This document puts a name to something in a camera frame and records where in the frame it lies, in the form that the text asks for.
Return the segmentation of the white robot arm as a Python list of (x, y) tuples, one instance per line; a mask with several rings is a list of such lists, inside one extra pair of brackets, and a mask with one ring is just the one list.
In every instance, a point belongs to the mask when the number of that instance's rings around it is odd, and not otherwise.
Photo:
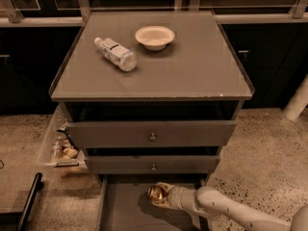
[(191, 190), (158, 182), (157, 207), (193, 216), (223, 215), (241, 231), (308, 231), (308, 78), (283, 109), (240, 112), (240, 126), (221, 150), (218, 169)]

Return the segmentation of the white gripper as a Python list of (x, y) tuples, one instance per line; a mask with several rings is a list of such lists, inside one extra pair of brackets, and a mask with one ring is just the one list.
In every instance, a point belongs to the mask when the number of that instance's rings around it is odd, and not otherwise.
[(168, 197), (167, 197), (168, 202), (151, 201), (151, 203), (154, 206), (164, 208), (164, 209), (170, 209), (170, 208), (174, 209), (174, 210), (182, 210), (183, 209), (181, 199), (182, 199), (182, 194), (185, 191), (184, 187), (175, 186), (175, 185), (165, 183), (165, 182), (158, 182), (158, 183), (156, 183), (156, 186), (161, 187), (165, 191), (169, 191), (169, 194), (168, 194)]

